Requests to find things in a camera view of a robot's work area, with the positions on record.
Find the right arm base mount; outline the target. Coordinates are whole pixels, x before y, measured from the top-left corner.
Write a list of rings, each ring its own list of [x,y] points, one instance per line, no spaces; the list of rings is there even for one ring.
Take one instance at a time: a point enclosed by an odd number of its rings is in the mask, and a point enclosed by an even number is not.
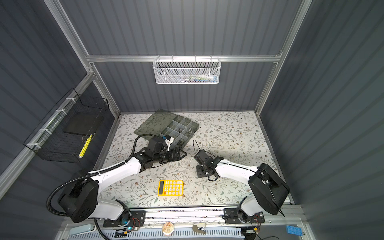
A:
[[[248,216],[238,208],[224,208],[222,218],[226,224],[263,224],[265,218],[263,212]]]

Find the green transparent organizer box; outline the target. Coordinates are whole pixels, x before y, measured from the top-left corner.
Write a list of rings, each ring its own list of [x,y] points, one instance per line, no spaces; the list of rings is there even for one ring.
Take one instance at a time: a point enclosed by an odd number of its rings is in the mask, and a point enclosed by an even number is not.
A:
[[[182,150],[198,129],[199,124],[189,118],[165,110],[157,110],[134,133],[136,135],[152,134],[159,137],[169,135],[174,138],[170,149],[178,147]]]

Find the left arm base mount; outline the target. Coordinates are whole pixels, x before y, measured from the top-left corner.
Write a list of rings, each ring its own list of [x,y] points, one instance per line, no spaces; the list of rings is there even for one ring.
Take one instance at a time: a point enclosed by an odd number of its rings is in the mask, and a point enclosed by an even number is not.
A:
[[[146,211],[124,212],[117,220],[105,220],[104,228],[138,228],[142,227],[146,218]]]

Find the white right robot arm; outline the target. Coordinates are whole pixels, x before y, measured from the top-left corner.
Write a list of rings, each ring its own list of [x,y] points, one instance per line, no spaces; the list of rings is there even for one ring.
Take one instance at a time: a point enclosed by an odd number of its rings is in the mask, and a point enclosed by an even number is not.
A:
[[[237,216],[242,222],[249,222],[261,212],[272,215],[282,213],[281,207],[290,188],[270,165],[245,166],[222,157],[212,158],[205,150],[198,151],[194,159],[198,162],[199,178],[214,176],[213,181],[227,178],[250,187],[252,195],[245,197],[237,207]]]

